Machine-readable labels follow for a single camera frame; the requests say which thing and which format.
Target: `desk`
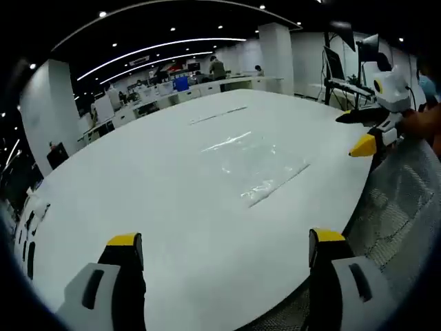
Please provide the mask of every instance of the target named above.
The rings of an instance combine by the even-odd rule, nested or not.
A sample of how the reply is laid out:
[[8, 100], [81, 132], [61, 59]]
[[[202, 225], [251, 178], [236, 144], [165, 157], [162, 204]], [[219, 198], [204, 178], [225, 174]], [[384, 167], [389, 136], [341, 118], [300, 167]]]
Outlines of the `desk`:
[[103, 122], [100, 122], [100, 123], [96, 124], [93, 128], [90, 128], [89, 130], [87, 130], [86, 132], [84, 132], [84, 133], [81, 135], [81, 137], [79, 137], [76, 141], [80, 141], [80, 140], [86, 138], [86, 137], [89, 135], [89, 133], [93, 133], [93, 132], [97, 131], [101, 126], [104, 126], [104, 125], [106, 125], [107, 123], [111, 122], [111, 121], [113, 120], [113, 118], [114, 118], [114, 116], [112, 116], [112, 117], [106, 119], [106, 120], [103, 121]]
[[[343, 231], [360, 198], [371, 158], [348, 151], [367, 129], [336, 123], [340, 114], [313, 101], [237, 90], [105, 135], [37, 190], [51, 206], [34, 238], [34, 289], [57, 311], [64, 287], [98, 261], [109, 239], [140, 232], [149, 331], [226, 331], [253, 321], [308, 277], [309, 229]], [[223, 159], [203, 152], [244, 132], [310, 162], [252, 207], [237, 194], [238, 175], [229, 179]], [[236, 156], [235, 170], [249, 164]]]
[[208, 89], [214, 88], [216, 91], [221, 91], [220, 86], [225, 86], [224, 89], [237, 90], [237, 89], [248, 89], [248, 90], [264, 90], [267, 92], [281, 93], [281, 82], [283, 79], [274, 77], [239, 77], [231, 79], [223, 79], [221, 81], [210, 81], [208, 83], [192, 85], [188, 90], [181, 92], [173, 92], [164, 96], [155, 96], [154, 99], [148, 102], [137, 101], [136, 103], [131, 103], [123, 107], [137, 111], [139, 108], [155, 103], [159, 109], [165, 109], [170, 106], [175, 106], [178, 103], [187, 100], [185, 95], [188, 92], [195, 93], [195, 97], [190, 97], [189, 99], [195, 99], [197, 97], [204, 97], [205, 95], [213, 94]]

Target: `white wall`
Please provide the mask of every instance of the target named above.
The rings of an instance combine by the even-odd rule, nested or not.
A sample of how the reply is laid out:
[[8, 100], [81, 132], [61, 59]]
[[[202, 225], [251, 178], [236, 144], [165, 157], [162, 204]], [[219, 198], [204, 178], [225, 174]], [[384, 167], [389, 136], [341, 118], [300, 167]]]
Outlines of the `white wall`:
[[258, 30], [265, 75], [283, 79], [282, 93], [293, 95], [295, 77], [289, 29], [278, 23], [269, 23], [258, 26]]
[[[365, 34], [354, 33], [354, 39], [359, 41], [368, 37]], [[321, 32], [293, 32], [291, 34], [294, 65], [295, 92], [308, 97], [316, 98], [320, 91], [320, 71], [322, 69], [322, 51], [325, 45]], [[331, 42], [331, 49], [340, 57], [345, 76], [357, 75], [358, 52], [352, 51], [349, 46], [336, 37]], [[407, 82], [415, 93], [417, 107], [425, 102], [421, 88], [416, 79], [416, 58], [392, 48], [386, 41], [380, 40], [380, 52], [383, 52], [391, 65], [399, 65]], [[378, 71], [376, 63], [366, 63], [365, 75], [367, 85], [372, 86], [372, 76]]]
[[76, 141], [80, 136], [79, 113], [72, 93], [69, 65], [46, 61], [23, 90], [20, 106], [26, 139], [41, 174], [46, 177], [52, 171], [47, 159], [49, 142], [62, 142], [69, 156], [83, 146]]

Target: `black ceiling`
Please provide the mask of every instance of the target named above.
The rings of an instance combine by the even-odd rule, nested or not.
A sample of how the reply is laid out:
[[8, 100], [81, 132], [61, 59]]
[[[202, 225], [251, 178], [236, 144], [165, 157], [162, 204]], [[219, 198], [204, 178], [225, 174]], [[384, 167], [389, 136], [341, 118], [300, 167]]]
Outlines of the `black ceiling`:
[[[430, 7], [424, 6], [424, 0], [414, 4], [418, 6], [416, 9], [398, 0], [323, 0], [326, 3], [319, 3], [317, 0], [232, 1], [254, 8], [265, 4], [265, 10], [268, 12], [292, 22], [301, 21], [306, 31], [323, 31], [331, 19], [349, 21], [354, 31], [380, 33], [380, 36], [393, 46], [411, 52], [418, 49], [422, 29], [431, 25], [431, 22], [438, 22], [438, 19], [429, 19], [432, 11]], [[194, 42], [138, 53], [76, 82], [77, 77], [92, 68], [140, 48], [192, 38], [248, 39], [256, 37], [254, 31], [260, 24], [272, 21], [278, 21], [292, 29], [296, 28], [295, 25], [266, 12], [236, 6], [228, 1], [148, 2], [150, 3], [147, 6], [136, 6], [116, 14], [111, 13], [123, 6], [135, 5], [139, 1], [15, 1], [8, 3], [8, 8], [3, 7], [0, 13], [0, 28], [5, 32], [2, 34], [0, 106], [8, 115], [0, 117], [0, 136], [6, 138], [7, 146], [17, 140], [18, 132], [14, 127], [21, 127], [16, 106], [20, 90], [32, 75], [29, 63], [41, 65], [48, 57], [67, 61], [71, 67], [74, 91], [83, 93], [99, 88], [101, 79], [127, 69], [123, 66], [127, 61], [147, 54], [156, 57], [156, 54], [160, 53], [164, 58], [186, 54], [186, 48], [190, 49], [189, 52], [204, 52], [213, 50], [214, 44], [222, 47], [231, 42]], [[78, 32], [51, 53], [60, 41], [84, 25], [97, 20], [98, 13], [102, 10], [109, 15]], [[218, 29], [219, 25], [223, 26], [222, 30]], [[171, 32], [171, 27], [176, 28], [176, 31]], [[399, 43], [398, 37], [404, 37], [405, 42]], [[113, 48], [113, 43], [117, 43], [117, 47]]]

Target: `clear plastic sheet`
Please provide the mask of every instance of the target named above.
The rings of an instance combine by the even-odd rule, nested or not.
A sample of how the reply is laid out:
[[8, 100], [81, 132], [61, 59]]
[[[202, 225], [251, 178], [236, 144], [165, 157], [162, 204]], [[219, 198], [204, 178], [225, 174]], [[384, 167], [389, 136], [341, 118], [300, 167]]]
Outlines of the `clear plastic sheet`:
[[214, 174], [224, 177], [223, 182], [233, 187], [249, 208], [309, 166], [295, 152], [282, 150], [251, 131], [229, 137], [202, 153], [214, 165]]

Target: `curved ceiling light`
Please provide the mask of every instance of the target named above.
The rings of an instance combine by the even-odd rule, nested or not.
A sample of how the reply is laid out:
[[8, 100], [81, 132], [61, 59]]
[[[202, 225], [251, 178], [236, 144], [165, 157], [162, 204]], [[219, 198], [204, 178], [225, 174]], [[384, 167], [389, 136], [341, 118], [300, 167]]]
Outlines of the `curved ceiling light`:
[[154, 48], [159, 48], [159, 47], [163, 47], [163, 46], [168, 46], [168, 45], [175, 45], [177, 43], [189, 43], [192, 41], [246, 41], [246, 39], [239, 39], [239, 38], [197, 38], [197, 39], [186, 39], [186, 40], [178, 40], [178, 41], [171, 41], [169, 43], [162, 43], [160, 45], [155, 45], [155, 46], [150, 46], [150, 47], [146, 47], [146, 48], [142, 48], [140, 50], [135, 50], [134, 52], [130, 52], [124, 55], [121, 55], [120, 57], [117, 57], [113, 60], [110, 60], [106, 63], [101, 64], [100, 66], [96, 67], [95, 69], [92, 69], [89, 72], [86, 72], [83, 76], [77, 78], [77, 81], [82, 80], [84, 77], [92, 74], [93, 72], [97, 71], [98, 69], [101, 69], [102, 67], [105, 67], [107, 64], [111, 64], [115, 61], [124, 59], [125, 57], [129, 57], [130, 55], [136, 54], [136, 53], [140, 53], [140, 52], [144, 52], [146, 50], [152, 50]]
[[11, 156], [14, 153], [15, 148], [17, 148], [17, 145], [19, 144], [19, 142], [20, 142], [20, 139], [17, 139], [17, 142], [15, 143], [14, 147], [12, 148], [11, 154], [9, 154], [8, 160], [6, 161], [5, 169], [8, 167], [9, 161], [11, 160]]
[[196, 56], [196, 55], [205, 55], [205, 54], [212, 54], [212, 53], [213, 52], [191, 53], [191, 54], [178, 55], [177, 57], [169, 57], [167, 59], [162, 59], [162, 60], [158, 60], [158, 61], [149, 62], [149, 63], [143, 64], [141, 66], [138, 66], [136, 68], [129, 69], [129, 70], [127, 70], [125, 72], [122, 72], [120, 74], [116, 74], [113, 77], [110, 77], [109, 79], [106, 79], [105, 81], [100, 82], [100, 85], [102, 85], [104, 83], [107, 83], [108, 81], [112, 80], [113, 78], [117, 78], [117, 77], [119, 77], [119, 76], [121, 76], [123, 74], [127, 74], [128, 72], [131, 72], [133, 70], [136, 70], [136, 69], [139, 69], [139, 68], [142, 68], [142, 67], [146, 67], [146, 66], [150, 66], [150, 65], [155, 64], [155, 63], [169, 61], [169, 60], [173, 60], [173, 59], [179, 59], [181, 57], [193, 57], [193, 56]]
[[[136, 3], [136, 4], [134, 4], [134, 5], [130, 5], [130, 6], [127, 6], [127, 7], [124, 7], [124, 8], [118, 9], [118, 10], [115, 10], [114, 12], [106, 13], [105, 18], [107, 18], [107, 17], [111, 17], [112, 15], [118, 14], [119, 12], [123, 12], [123, 11], [125, 11], [125, 10], [129, 10], [129, 9], [133, 9], [133, 8], [137, 8], [137, 7], [141, 7], [141, 6], [146, 6], [146, 5], [152, 5], [152, 4], [154, 4], [154, 3], [170, 2], [170, 1], [174, 1], [174, 0], [150, 0], [150, 1], [144, 1], [144, 2], [141, 2], [141, 3]], [[280, 19], [280, 20], [282, 20], [282, 21], [285, 21], [285, 22], [287, 22], [287, 23], [293, 24], [293, 25], [297, 26], [299, 30], [302, 30], [302, 29], [303, 29], [301, 26], [298, 26], [297, 24], [295, 24], [293, 21], [290, 21], [289, 19], [286, 19], [286, 18], [284, 18], [284, 17], [282, 17], [282, 16], [280, 16], [280, 15], [274, 14], [273, 12], [270, 12], [270, 11], [268, 11], [268, 10], [262, 10], [262, 9], [260, 9], [260, 8], [253, 7], [253, 6], [251, 6], [251, 5], [247, 5], [247, 4], [245, 4], [245, 3], [237, 3], [237, 2], [234, 2], [234, 1], [228, 1], [228, 0], [199, 0], [199, 1], [208, 1], [208, 2], [217, 2], [217, 3], [227, 3], [227, 4], [229, 4], [229, 5], [234, 5], [234, 6], [239, 6], [239, 7], [249, 8], [249, 9], [252, 9], [252, 10], [257, 10], [257, 11], [259, 11], [259, 12], [264, 12], [265, 14], [271, 15], [271, 16], [273, 16], [273, 17], [277, 17], [278, 19]], [[61, 45], [63, 45], [67, 40], [69, 40], [71, 37], [73, 37], [74, 35], [76, 35], [78, 32], [80, 32], [80, 31], [86, 29], [87, 27], [91, 26], [92, 24], [95, 24], [95, 23], [101, 21], [102, 19], [104, 19], [104, 17], [99, 17], [98, 19], [95, 19], [95, 20], [93, 20], [93, 21], [91, 21], [91, 22], [85, 24], [84, 26], [81, 26], [79, 29], [76, 29], [74, 32], [72, 32], [71, 34], [69, 34], [69, 35], [68, 35], [66, 38], [64, 38], [62, 41], [60, 41], [59, 43], [57, 43], [57, 44], [55, 45], [55, 47], [53, 47], [53, 49], [51, 49], [50, 51], [51, 51], [51, 52], [55, 51], [58, 47], [60, 47]]]

